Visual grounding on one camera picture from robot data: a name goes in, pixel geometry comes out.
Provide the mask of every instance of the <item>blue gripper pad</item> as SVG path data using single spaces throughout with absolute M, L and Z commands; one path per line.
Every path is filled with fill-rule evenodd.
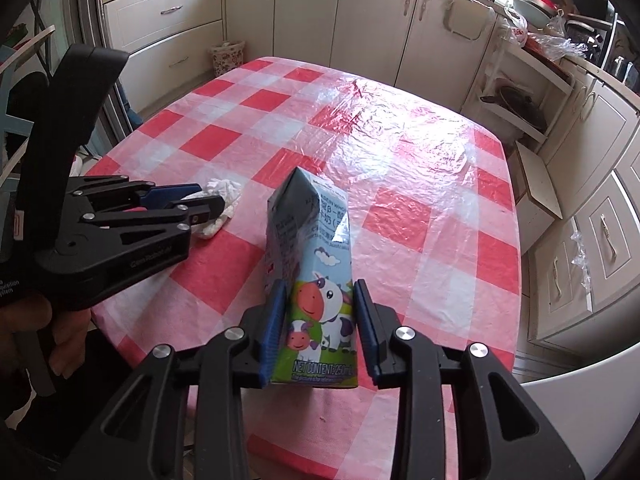
M 374 308 L 374 305 L 371 303 L 369 291 L 363 280 L 357 280 L 353 287 L 353 304 L 356 326 L 360 334 L 360 343 L 362 344 L 362 353 L 367 366 L 367 373 L 373 380 L 373 383 L 378 384 L 381 373 L 380 363 L 378 362 L 378 347 L 380 343 L 376 338 L 369 312 L 369 309 Z
M 180 200 L 191 193 L 202 191 L 199 184 L 179 184 L 177 186 L 157 186 L 140 198 L 140 205 L 147 209 L 163 209 L 172 200 Z
M 267 303 L 264 305 L 267 309 L 267 319 L 264 323 L 260 344 L 260 371 L 258 372 L 261 387 L 265 387 L 269 383 L 276 365 L 286 304 L 287 285 L 283 280 L 276 280 L 273 282 Z

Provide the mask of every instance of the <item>metal bolt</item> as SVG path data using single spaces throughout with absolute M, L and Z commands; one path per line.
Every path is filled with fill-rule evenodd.
M 415 337 L 415 330 L 410 326 L 396 328 L 396 337 L 402 341 L 411 341 Z
M 473 343 L 469 351 L 474 357 L 485 357 L 489 353 L 489 349 L 482 343 Z
M 171 347 L 169 345 L 154 346 L 154 349 L 151 351 L 151 353 L 158 359 L 164 359 L 171 353 Z
M 244 330 L 242 330 L 239 326 L 227 328 L 225 330 L 225 337 L 231 341 L 237 341 L 238 339 L 242 339 L 244 337 Z

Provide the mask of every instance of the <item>checkered tablecloth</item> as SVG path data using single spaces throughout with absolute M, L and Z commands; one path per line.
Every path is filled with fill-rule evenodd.
M 129 363 L 158 343 L 203 344 L 263 302 L 266 203 L 295 166 L 349 193 L 353 277 L 366 279 L 377 303 L 438 344 L 483 341 L 511 369 L 520 250 L 500 142 L 411 94 L 274 57 L 171 104 L 92 171 L 159 185 L 210 178 L 244 185 L 236 216 L 213 239 L 194 240 L 187 261 L 94 308 Z M 359 355 L 355 390 L 246 392 L 255 463 L 279 478 L 284 470 L 294 478 L 388 478 L 398 393 L 377 391 Z M 445 410 L 451 476 L 450 392 Z

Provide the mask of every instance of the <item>trash can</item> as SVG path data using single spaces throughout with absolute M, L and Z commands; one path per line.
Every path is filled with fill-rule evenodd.
M 244 63 L 244 41 L 225 41 L 212 46 L 209 55 L 213 61 L 216 77 L 233 70 Z

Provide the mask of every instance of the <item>cartoon cow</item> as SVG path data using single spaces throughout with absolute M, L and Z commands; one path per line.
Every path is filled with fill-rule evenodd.
M 287 334 L 287 347 L 298 352 L 299 360 L 319 363 L 320 343 L 311 339 L 309 335 L 311 325 L 310 322 L 299 319 L 292 321 Z
M 334 282 L 314 271 L 316 280 L 307 282 L 298 289 L 298 306 L 311 319 L 322 325 L 322 348 L 329 352 L 340 346 L 351 350 L 353 321 L 351 316 L 340 314 L 343 303 L 351 298 Z

